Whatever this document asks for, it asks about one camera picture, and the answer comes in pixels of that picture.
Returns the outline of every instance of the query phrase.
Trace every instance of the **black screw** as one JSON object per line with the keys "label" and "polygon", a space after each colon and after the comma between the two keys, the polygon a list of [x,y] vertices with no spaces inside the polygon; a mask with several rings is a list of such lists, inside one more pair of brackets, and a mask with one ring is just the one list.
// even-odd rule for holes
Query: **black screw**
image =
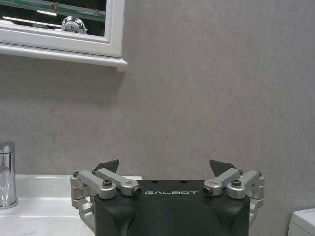
{"label": "black screw", "polygon": [[239,180],[233,180],[232,181],[233,186],[239,187],[239,186],[241,186],[241,184],[242,184],[242,182],[240,182]]}
{"label": "black screw", "polygon": [[209,196],[212,194],[212,189],[209,188],[209,187],[204,187],[204,188],[202,189],[202,191],[203,191],[203,194],[204,194],[206,197],[209,197]]}
{"label": "black screw", "polygon": [[110,185],[112,185],[112,181],[110,181],[110,180],[104,180],[103,181],[103,186],[110,186]]}
{"label": "black screw", "polygon": [[141,192],[142,192],[142,189],[141,189],[141,188],[135,187],[135,188],[133,189],[133,191],[132,191],[132,195],[133,195],[133,196],[139,196],[139,195],[141,194]]}

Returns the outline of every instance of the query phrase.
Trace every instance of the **faucet handle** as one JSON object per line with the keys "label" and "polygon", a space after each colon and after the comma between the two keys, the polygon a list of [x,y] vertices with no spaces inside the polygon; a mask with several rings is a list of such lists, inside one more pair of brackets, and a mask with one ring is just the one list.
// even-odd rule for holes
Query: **faucet handle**
{"label": "faucet handle", "polygon": [[12,141],[4,141],[0,143],[0,154],[10,154],[15,150],[15,144]]}

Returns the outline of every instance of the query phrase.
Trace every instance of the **white sink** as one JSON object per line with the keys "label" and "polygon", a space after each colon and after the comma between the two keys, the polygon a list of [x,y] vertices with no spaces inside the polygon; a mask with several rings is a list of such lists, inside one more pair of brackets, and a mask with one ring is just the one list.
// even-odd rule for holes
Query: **white sink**
{"label": "white sink", "polygon": [[16,175],[16,190],[17,206],[0,210],[1,236],[94,236],[71,205],[70,176]]}

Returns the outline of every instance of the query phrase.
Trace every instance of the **mirror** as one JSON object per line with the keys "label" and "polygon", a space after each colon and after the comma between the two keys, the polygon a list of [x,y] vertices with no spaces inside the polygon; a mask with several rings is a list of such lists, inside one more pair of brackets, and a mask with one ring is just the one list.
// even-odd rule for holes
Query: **mirror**
{"label": "mirror", "polygon": [[0,23],[104,37],[106,0],[0,0]]}

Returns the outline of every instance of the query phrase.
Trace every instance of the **white toilet tank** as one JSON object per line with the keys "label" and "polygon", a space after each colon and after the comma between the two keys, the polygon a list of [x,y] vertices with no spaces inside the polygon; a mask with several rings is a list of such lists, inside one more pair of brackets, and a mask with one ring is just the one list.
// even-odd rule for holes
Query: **white toilet tank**
{"label": "white toilet tank", "polygon": [[315,209],[294,212],[288,236],[315,236]]}

